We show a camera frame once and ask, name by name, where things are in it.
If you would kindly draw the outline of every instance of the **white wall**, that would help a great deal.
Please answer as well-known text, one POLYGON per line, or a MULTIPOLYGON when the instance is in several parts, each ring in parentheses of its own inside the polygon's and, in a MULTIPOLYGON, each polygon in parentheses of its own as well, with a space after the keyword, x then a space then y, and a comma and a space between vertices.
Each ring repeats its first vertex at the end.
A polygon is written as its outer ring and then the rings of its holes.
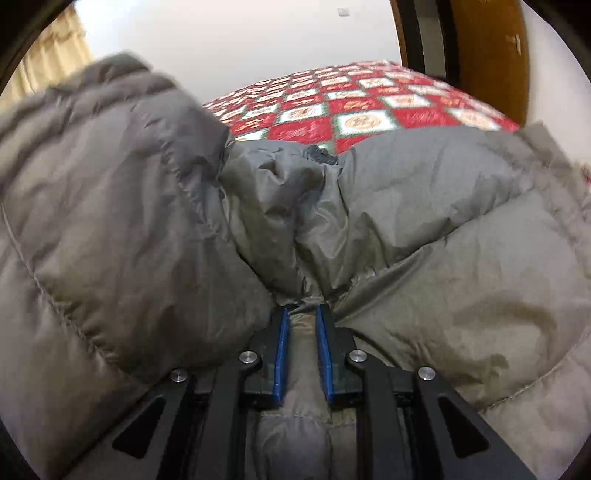
POLYGON ((202 102, 299 70, 400 62, 389 0, 78 0, 76 9, 96 58, 136 53, 202 102))
POLYGON ((530 47, 527 122, 543 121, 571 160, 591 164, 591 83, 555 30, 521 6, 530 47))

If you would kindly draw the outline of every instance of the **black metal bracket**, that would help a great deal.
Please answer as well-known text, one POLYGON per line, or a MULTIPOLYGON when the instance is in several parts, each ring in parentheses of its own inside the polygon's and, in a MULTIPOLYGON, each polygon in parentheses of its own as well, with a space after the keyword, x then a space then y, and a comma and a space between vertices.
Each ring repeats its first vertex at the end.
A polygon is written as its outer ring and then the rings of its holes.
POLYGON ((535 480, 480 415, 430 367, 388 367, 316 310, 320 371, 334 408, 358 406, 363 480, 535 480), (353 378, 362 381, 362 388, 353 378))
POLYGON ((66 475, 66 480, 239 480, 246 413, 285 391, 289 316, 277 308, 247 349, 219 368, 177 369, 66 475))

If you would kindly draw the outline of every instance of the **red checkered blanket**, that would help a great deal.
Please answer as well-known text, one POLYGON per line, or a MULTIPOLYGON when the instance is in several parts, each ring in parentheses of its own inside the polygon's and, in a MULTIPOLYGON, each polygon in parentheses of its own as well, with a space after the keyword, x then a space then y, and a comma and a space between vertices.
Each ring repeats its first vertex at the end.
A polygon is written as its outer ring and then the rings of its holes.
POLYGON ((257 82, 204 105, 237 140, 290 140, 341 153, 398 128, 519 127, 447 83, 390 61, 367 61, 257 82))

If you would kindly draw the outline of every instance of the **patterned bedspread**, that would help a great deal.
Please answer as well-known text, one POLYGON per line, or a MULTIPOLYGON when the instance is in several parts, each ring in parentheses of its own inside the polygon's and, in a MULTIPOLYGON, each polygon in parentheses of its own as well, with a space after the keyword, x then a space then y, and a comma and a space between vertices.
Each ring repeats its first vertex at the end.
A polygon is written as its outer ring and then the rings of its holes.
POLYGON ((517 124, 447 83, 390 61, 367 61, 257 82, 204 105, 237 140, 297 141, 341 153, 397 128, 517 124))

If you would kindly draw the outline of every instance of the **jacket seam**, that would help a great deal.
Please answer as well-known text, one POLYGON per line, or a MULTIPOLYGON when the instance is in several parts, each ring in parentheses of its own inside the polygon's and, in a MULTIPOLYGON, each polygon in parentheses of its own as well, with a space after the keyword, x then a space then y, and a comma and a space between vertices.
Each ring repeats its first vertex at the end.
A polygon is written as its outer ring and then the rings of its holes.
POLYGON ((113 367, 115 367, 119 372, 121 372, 124 376, 126 376, 127 379, 129 379, 133 382, 138 382, 134 377, 132 377, 127 372, 122 370, 119 365, 117 365, 114 362, 109 361, 109 359, 106 357, 105 351, 103 349, 101 349, 97 344, 92 342, 84 334, 84 332, 82 332, 82 330, 80 330, 78 325, 76 325, 71 319, 69 319, 67 317, 67 315, 64 314, 64 311, 57 305, 55 299, 46 290, 46 288, 43 286, 41 281, 35 275, 35 272, 31 268, 31 266, 29 265, 29 262, 25 259, 20 247, 18 246, 17 238, 14 235, 14 231, 12 230, 10 222, 8 221, 6 210, 4 209, 4 205, 2 203, 0 203, 0 210, 2 211, 2 219, 4 220, 4 224, 6 225, 7 232, 8 232, 8 238, 10 239, 13 249, 15 249, 15 251, 18 255, 18 258, 21 260, 22 264, 27 269, 27 273, 29 274, 29 276, 31 277, 33 282, 35 282, 35 286, 37 287, 37 290, 41 294, 41 297, 51 306, 51 309, 53 310, 53 312, 55 313, 57 318, 61 321, 61 323, 64 324, 70 330, 73 330, 74 333, 78 336, 78 338, 80 340, 82 340, 82 342, 84 342, 88 347, 90 347, 93 352, 96 352, 105 361, 105 363, 107 365, 112 365, 113 367))
POLYGON ((507 397, 504 397, 500 400, 497 400, 496 402, 493 402, 492 404, 488 405, 487 407, 483 408, 480 410, 480 413, 486 413, 489 410, 492 410, 493 408, 509 401, 509 400, 514 400, 515 398, 519 397, 522 393, 528 391, 530 388, 535 387, 538 383, 540 383, 543 379, 549 377, 550 375, 552 375, 553 373, 555 373, 557 370, 559 370, 562 365, 566 362, 567 358, 570 356, 570 354, 577 349, 580 345, 582 345, 583 343, 585 343, 588 339, 589 336, 591 335, 591 330, 587 330, 579 339, 579 341, 577 343, 575 343, 573 346, 571 346, 571 348, 568 349, 568 351, 564 354, 564 356, 558 361, 558 363, 556 363, 555 366, 553 366, 550 370, 548 370, 544 375, 538 377, 536 380, 534 380, 532 383, 527 384, 526 386, 522 387, 521 389, 519 389, 517 392, 513 393, 512 395, 509 395, 507 397))

